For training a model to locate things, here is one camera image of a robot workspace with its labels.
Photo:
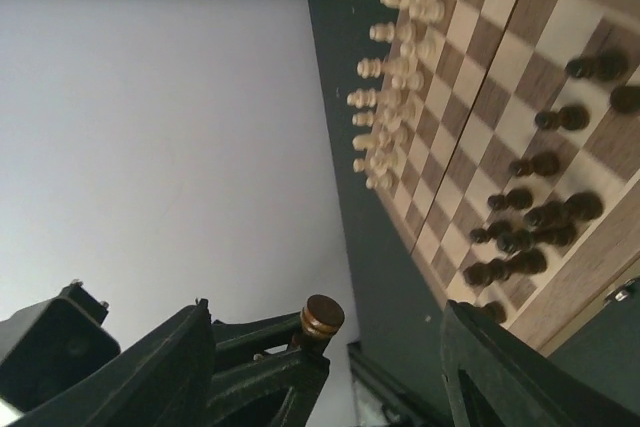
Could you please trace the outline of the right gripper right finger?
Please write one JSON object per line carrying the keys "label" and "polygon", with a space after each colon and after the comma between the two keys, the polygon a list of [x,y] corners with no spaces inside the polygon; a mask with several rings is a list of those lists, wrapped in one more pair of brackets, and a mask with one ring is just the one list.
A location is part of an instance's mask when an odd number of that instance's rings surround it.
{"label": "right gripper right finger", "polygon": [[554,366],[467,302],[449,300],[443,379],[456,426],[637,426],[639,416]]}

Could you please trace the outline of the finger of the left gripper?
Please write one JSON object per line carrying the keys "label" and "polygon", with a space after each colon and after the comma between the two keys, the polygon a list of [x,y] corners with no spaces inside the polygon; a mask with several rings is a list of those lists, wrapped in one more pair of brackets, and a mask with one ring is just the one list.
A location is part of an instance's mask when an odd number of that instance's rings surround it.
{"label": "finger of the left gripper", "polygon": [[246,362],[256,353],[288,344],[301,330],[299,313],[285,314],[248,323],[212,323],[217,362]]}
{"label": "finger of the left gripper", "polygon": [[329,376],[330,361],[285,351],[215,374],[206,426],[304,426]]}

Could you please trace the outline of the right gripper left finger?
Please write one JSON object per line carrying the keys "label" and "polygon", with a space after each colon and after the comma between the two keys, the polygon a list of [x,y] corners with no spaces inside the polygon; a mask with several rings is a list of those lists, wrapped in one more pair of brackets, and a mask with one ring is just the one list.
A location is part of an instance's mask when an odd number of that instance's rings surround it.
{"label": "right gripper left finger", "polygon": [[94,373],[33,406],[14,426],[213,426],[214,339],[199,299]]}

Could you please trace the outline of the dark chess piece lowest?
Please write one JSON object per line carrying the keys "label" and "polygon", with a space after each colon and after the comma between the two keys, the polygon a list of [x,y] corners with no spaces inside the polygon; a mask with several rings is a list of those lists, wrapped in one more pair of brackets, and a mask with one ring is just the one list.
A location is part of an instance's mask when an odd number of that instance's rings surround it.
{"label": "dark chess piece lowest", "polygon": [[469,233],[472,243],[484,244],[496,240],[501,234],[511,232],[512,226],[507,220],[497,220],[485,228],[474,228]]}

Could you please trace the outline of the dark chess piece second row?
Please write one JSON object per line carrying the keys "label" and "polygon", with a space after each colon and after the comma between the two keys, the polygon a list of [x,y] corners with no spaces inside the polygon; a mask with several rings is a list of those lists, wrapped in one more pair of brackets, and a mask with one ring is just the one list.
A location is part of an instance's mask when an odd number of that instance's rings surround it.
{"label": "dark chess piece second row", "polygon": [[541,152],[531,157],[515,160],[509,164],[509,172],[515,177],[537,175],[551,177],[560,170],[560,162],[554,152]]}

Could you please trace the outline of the dark chess piece placed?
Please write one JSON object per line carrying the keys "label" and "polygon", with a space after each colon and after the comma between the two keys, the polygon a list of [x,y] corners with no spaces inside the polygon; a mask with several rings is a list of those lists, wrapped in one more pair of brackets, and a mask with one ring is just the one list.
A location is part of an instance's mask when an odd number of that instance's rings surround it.
{"label": "dark chess piece placed", "polygon": [[587,222],[600,217],[604,204],[599,195],[578,192],[565,201],[552,200],[529,210],[523,217],[524,223],[532,228],[565,225],[572,221]]}

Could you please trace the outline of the dark rook chess piece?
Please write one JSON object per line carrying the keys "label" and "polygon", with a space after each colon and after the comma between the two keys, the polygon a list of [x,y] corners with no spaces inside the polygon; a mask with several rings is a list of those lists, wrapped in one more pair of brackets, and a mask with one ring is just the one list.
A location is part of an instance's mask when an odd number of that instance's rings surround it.
{"label": "dark rook chess piece", "polygon": [[620,50],[608,50],[599,54],[573,58],[566,64],[564,70],[574,79],[610,82],[627,72],[628,59]]}

